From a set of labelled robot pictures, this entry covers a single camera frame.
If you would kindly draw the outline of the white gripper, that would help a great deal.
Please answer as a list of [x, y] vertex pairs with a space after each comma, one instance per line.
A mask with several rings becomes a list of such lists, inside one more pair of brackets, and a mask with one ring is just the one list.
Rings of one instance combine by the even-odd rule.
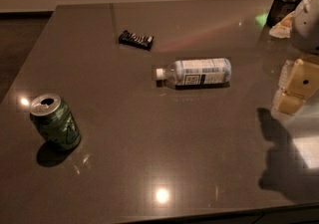
[[[319, 54], [319, 0], [302, 0], [294, 11], [291, 44], [303, 53]], [[297, 113], [319, 90], [319, 57], [287, 60], [281, 69], [274, 108], [286, 114]]]

